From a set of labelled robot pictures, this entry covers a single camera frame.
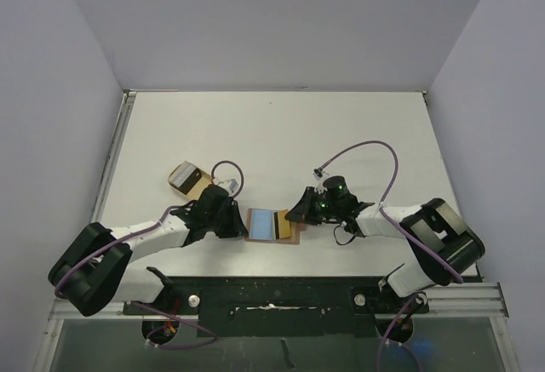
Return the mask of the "tan leather card holder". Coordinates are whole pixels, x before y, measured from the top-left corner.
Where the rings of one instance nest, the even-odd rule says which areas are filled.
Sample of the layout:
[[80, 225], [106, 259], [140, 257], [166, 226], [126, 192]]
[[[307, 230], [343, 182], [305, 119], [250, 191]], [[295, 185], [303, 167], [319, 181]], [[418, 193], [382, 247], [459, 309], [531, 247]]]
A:
[[298, 245], [306, 226], [286, 219], [284, 210], [248, 209], [247, 242]]

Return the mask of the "gold credit card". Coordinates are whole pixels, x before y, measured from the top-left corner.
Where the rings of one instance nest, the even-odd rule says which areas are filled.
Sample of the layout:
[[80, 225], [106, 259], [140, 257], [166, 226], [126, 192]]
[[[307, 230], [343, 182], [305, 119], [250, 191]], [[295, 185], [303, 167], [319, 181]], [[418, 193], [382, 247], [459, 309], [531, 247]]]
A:
[[277, 210], [273, 213], [272, 223], [275, 240], [285, 240], [291, 238], [291, 223], [286, 218], [289, 210]]

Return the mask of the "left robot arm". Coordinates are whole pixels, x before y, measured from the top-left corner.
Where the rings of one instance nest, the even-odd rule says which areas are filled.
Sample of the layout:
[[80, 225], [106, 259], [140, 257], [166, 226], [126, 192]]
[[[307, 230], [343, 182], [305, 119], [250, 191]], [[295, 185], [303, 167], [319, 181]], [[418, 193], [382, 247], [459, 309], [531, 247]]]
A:
[[88, 224], [49, 271], [56, 297], [68, 300], [85, 317], [111, 302], [144, 303], [155, 313], [175, 301], [175, 285], [153, 266], [132, 263], [166, 249], [185, 248], [213, 233], [220, 239], [248, 235], [238, 202], [217, 185], [199, 199], [169, 206], [157, 220], [107, 228]]

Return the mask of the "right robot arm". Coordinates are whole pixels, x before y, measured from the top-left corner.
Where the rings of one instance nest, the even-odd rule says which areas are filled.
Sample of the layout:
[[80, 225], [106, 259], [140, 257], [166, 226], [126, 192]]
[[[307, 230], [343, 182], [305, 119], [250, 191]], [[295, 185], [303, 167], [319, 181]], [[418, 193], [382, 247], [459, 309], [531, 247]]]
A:
[[434, 285], [461, 283], [462, 274], [485, 254], [485, 246], [442, 198], [410, 207], [358, 200], [335, 175], [309, 186], [285, 218], [303, 225], [337, 224], [354, 238], [404, 239], [414, 258], [379, 282], [381, 305], [399, 311], [410, 295]]

